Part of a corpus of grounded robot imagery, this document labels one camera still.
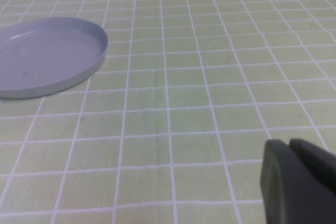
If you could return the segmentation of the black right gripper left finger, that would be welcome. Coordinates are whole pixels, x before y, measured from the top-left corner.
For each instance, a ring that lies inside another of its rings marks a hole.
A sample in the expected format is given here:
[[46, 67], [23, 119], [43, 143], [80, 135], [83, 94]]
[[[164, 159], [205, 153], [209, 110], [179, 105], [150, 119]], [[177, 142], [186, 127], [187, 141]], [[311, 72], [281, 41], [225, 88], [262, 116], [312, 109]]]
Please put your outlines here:
[[281, 140], [265, 143], [260, 187], [267, 223], [335, 223], [335, 192]]

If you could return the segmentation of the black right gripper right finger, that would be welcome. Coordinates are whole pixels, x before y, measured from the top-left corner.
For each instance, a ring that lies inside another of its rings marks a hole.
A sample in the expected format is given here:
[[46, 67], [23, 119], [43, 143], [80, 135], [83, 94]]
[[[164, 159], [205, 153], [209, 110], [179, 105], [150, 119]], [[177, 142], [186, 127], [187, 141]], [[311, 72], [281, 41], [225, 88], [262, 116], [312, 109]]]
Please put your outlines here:
[[313, 177], [335, 192], [335, 155], [300, 138], [293, 138], [289, 147]]

